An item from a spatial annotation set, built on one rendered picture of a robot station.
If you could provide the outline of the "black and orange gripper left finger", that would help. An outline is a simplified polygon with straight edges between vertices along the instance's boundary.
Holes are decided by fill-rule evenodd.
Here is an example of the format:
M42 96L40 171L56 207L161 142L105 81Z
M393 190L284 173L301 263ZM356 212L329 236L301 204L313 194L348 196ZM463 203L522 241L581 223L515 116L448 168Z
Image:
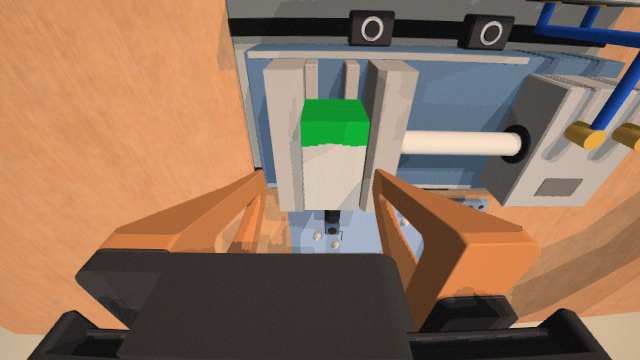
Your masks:
M97 249L216 253L217 235L246 207L226 253L256 253L266 199L263 170L207 194L116 228Z

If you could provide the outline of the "grey block with green end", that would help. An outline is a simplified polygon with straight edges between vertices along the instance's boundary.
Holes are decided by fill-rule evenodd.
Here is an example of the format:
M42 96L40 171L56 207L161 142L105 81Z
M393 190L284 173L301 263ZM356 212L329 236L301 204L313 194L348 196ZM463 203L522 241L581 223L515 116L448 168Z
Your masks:
M370 121L360 99L305 99L305 210L358 210Z

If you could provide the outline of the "beige rectangular bar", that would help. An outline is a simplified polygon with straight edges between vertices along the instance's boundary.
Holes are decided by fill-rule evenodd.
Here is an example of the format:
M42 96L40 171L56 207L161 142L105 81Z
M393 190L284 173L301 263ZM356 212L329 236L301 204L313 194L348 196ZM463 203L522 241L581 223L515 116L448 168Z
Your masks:
M342 99L357 99L360 66L356 60L344 60Z

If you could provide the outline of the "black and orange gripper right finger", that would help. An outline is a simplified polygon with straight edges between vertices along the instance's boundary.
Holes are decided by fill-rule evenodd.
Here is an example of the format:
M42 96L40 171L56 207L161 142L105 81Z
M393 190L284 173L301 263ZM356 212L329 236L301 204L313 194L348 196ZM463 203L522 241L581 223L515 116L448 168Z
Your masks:
M412 332L420 330L442 298L505 296L540 255L539 245L522 226L382 169L375 169L372 193L382 251L396 261L414 320ZM419 261L392 205L423 238Z

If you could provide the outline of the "beige flat bar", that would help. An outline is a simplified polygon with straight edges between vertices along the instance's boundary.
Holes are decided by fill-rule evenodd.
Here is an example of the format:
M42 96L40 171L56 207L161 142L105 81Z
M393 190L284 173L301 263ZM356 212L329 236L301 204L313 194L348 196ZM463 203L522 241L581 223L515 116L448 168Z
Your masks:
M305 71L305 99L318 99L318 60L307 59Z

